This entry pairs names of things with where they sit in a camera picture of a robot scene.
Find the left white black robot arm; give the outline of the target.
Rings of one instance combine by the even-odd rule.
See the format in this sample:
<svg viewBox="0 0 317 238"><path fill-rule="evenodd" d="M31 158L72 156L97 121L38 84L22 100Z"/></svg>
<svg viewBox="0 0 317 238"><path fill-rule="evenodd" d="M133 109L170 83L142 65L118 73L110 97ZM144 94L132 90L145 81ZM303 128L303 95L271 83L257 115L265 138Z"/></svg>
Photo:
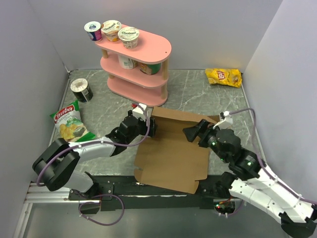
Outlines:
<svg viewBox="0 0 317 238"><path fill-rule="evenodd" d="M139 135L154 137L157 124L154 117L137 117L132 111L109 134L85 142L55 140L33 163L38 175L37 186L46 186L49 191L62 187L81 193L86 199L95 198L100 192L99 183L89 172L75 170L80 162L99 157L112 157L133 147L133 140Z"/></svg>

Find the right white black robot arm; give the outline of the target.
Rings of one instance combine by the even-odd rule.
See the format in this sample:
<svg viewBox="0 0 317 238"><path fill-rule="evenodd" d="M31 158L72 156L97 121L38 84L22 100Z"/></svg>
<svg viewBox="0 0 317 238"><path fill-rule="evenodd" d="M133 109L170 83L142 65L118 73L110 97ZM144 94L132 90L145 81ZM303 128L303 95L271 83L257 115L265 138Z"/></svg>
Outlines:
<svg viewBox="0 0 317 238"><path fill-rule="evenodd" d="M240 198L273 217L293 238L309 238L316 228L317 205L304 201L257 155L241 146L241 140L231 129L220 129L203 119L193 127L183 129L189 142L210 148L230 172L221 175L216 191L221 197Z"/></svg>

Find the brown cardboard box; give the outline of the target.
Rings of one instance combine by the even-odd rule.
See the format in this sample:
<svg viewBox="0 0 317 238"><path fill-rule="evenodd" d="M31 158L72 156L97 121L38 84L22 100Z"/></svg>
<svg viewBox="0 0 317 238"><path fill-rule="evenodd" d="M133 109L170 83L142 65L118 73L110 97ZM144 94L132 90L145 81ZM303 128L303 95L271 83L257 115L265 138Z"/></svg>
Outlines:
<svg viewBox="0 0 317 238"><path fill-rule="evenodd" d="M157 129L154 137L137 149L134 177L137 182L194 194L199 182L208 176L208 148L188 142L183 129L202 119L216 124L219 116L206 116L163 107L154 107L152 117Z"/></svg>

